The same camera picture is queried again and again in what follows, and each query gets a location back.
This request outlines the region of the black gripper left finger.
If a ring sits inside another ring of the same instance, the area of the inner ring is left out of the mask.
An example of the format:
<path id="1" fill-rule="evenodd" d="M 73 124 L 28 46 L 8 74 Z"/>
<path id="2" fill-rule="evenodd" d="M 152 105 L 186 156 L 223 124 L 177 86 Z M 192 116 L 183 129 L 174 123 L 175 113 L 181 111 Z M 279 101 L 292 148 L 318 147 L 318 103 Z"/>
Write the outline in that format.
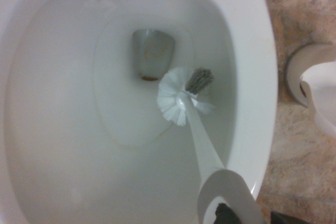
<path id="1" fill-rule="evenodd" d="M 218 204 L 215 215 L 215 224 L 241 224 L 238 216 L 225 203 Z"/>

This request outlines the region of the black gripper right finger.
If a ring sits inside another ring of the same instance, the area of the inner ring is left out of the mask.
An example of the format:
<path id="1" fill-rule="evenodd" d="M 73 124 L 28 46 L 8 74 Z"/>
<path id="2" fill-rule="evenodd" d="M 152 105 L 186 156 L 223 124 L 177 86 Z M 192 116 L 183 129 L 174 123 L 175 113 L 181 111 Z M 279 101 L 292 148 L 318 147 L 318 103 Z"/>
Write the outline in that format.
<path id="1" fill-rule="evenodd" d="M 290 216 L 272 211 L 270 214 L 271 224 L 291 224 Z"/>

